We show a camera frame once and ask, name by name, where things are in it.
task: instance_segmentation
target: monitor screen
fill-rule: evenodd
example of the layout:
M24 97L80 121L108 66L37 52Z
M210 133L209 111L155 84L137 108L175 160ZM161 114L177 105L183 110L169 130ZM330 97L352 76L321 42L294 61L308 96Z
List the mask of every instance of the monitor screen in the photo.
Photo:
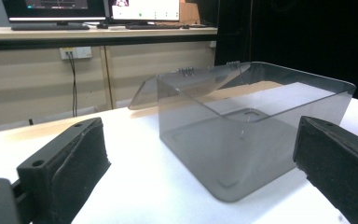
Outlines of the monitor screen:
M179 0L109 0L114 21L179 21Z
M9 22L105 20L104 0L3 0Z

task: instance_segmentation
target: electrical outlet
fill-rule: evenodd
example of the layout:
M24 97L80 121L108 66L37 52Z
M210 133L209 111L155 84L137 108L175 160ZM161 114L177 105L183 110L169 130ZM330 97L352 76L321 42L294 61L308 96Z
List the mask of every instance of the electrical outlet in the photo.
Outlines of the electrical outlet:
M77 58L91 58L91 47L78 47L76 49Z
M68 60L66 53L72 53L74 59L91 58L91 47L60 48L61 59Z

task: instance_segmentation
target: table surface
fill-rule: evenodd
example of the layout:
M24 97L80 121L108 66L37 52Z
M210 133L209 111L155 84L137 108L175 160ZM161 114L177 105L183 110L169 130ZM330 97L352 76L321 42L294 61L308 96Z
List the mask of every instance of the table surface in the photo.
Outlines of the table surface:
M216 36L216 28L127 30L111 27L87 31L12 31L10 27L0 27L0 50L213 41Z
M101 117L111 167L73 223L348 223L294 169L236 203L216 200L158 137L156 109L127 108L0 132L0 177L83 119ZM358 100L340 124L358 135Z
M191 28L173 30L127 30L124 27L109 29L90 28L89 30L59 31L12 31L10 27L0 27L2 39L51 39L51 38L93 38L93 37L128 37L153 35L216 35L217 28Z

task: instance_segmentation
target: clear plastic bin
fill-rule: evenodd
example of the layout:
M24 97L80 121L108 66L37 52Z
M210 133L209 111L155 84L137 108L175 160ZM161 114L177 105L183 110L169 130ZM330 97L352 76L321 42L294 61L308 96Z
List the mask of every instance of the clear plastic bin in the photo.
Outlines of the clear plastic bin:
M354 90L270 63L230 63L151 78L130 109L158 102L161 140L214 197L235 202L296 166L301 116L339 124Z

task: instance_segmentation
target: beige wall panel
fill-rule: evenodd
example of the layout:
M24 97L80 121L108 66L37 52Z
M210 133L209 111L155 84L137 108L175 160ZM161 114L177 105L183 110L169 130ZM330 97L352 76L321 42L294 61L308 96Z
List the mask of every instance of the beige wall panel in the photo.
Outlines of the beige wall panel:
M77 108L106 105L99 47L76 60ZM73 73L58 49L0 51L0 124L72 110Z
M210 41L146 44L109 47L109 76L112 98L116 101L133 97L141 83L156 74L181 67L213 66L214 49Z

